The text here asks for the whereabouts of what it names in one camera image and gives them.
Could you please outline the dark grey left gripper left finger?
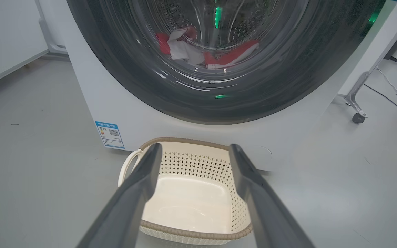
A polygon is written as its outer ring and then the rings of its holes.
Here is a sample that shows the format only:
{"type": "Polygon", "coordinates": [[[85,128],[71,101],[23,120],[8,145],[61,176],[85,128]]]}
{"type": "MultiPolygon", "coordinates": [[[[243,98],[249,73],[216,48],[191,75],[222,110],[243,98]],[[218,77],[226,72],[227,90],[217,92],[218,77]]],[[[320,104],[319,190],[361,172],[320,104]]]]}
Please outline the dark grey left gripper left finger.
{"type": "Polygon", "coordinates": [[[145,203],[153,196],[162,146],[151,145],[87,230],[79,248],[134,248],[145,203]]]}

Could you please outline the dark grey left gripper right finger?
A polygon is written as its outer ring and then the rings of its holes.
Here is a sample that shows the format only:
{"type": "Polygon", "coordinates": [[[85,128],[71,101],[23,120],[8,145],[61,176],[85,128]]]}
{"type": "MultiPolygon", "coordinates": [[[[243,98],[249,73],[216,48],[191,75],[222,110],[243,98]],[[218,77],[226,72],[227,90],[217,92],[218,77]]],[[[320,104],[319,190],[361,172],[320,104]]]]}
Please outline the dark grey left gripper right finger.
{"type": "Polygon", "coordinates": [[[238,195],[247,204],[259,248],[313,248],[307,234],[241,146],[229,147],[238,195]]]}

